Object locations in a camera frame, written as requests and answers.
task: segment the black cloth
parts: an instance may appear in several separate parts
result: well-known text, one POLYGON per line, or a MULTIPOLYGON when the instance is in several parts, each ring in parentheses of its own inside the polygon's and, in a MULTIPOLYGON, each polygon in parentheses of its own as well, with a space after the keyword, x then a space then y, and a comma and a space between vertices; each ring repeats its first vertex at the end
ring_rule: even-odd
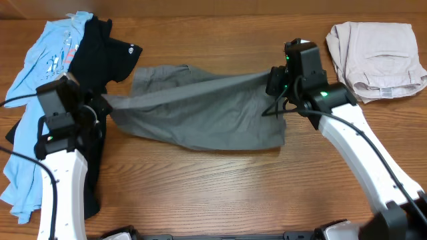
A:
MULTIPOLYGON (((85 24, 85 34, 68 70, 79 81, 80 90, 84 95, 107 93, 107 83, 111 80, 125 80, 141 55, 141 47, 110 38, 112 27, 111 19, 100 21, 96 16, 85 24)), ((85 219, 100 210, 95 188, 107 129, 106 118, 98 120, 102 138, 83 154, 87 160, 83 192, 85 219)), ((6 134, 6 140, 12 144, 18 123, 6 134)))

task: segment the towel label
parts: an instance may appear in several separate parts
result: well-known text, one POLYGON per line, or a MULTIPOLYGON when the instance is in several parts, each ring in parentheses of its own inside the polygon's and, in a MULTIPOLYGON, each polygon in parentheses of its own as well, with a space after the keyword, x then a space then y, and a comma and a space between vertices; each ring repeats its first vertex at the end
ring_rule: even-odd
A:
POLYGON ((383 98, 393 98, 393 88, 387 87, 380 89, 380 96, 383 98))

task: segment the light blue shirt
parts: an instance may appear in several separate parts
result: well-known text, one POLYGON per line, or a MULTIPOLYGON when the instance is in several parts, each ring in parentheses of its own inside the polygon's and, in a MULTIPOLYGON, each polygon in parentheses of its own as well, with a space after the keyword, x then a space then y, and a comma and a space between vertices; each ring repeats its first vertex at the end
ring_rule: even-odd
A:
MULTIPOLYGON (((80 41, 85 33, 85 23, 93 14, 77 12, 68 14, 69 19, 47 22, 37 42, 28 50, 24 68, 19 72, 6 99, 35 93, 35 89, 55 80, 67 71, 80 41)), ((34 146, 37 142, 37 124, 44 112, 37 97, 12 101, 6 107, 26 105, 21 122, 15 133, 13 150, 35 159, 34 146)), ((44 126, 43 134, 49 130, 44 126)), ((40 168, 30 161, 12 155, 4 174, 10 180, 0 199, 13 205, 11 214, 19 218, 18 223, 28 223, 31 212, 41 206, 42 184, 40 168)))

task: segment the clothing tag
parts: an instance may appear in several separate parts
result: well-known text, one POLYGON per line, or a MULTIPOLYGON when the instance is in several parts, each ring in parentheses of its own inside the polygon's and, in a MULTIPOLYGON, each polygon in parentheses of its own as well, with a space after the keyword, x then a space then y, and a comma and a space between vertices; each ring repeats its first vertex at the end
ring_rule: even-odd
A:
POLYGON ((383 98, 393 98, 393 88, 392 87, 381 88, 380 96, 383 98))

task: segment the wooden tabletop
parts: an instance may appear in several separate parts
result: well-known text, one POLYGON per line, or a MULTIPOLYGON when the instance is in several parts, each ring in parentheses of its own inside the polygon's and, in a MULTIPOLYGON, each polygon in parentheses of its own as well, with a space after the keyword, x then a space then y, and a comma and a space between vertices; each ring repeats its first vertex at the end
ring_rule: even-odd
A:
MULTIPOLYGON (((427 15, 282 15, 113 19, 111 36, 144 48, 137 66, 191 64, 219 74, 265 71, 285 64, 283 43, 296 37, 318 44, 331 83, 337 81, 325 43, 345 21, 411 23, 427 67, 427 15)), ((0 21, 0 99, 5 98, 45 21, 0 21)), ((109 83, 127 95, 129 76, 109 83)), ((427 188, 427 91, 361 104, 372 130, 396 162, 427 188)), ((0 144, 24 108, 0 109, 0 144)), ((97 191, 101 211, 89 235, 134 225, 143 234, 282 233, 313 229, 372 214, 356 178, 334 147, 299 115, 286 115, 286 144, 265 151, 190 151, 122 133, 108 119, 97 191)), ((0 153, 3 168, 9 156, 0 153)), ((9 181, 0 176, 0 190, 9 181)), ((0 203, 0 239, 36 239, 40 213, 18 225, 0 203)))

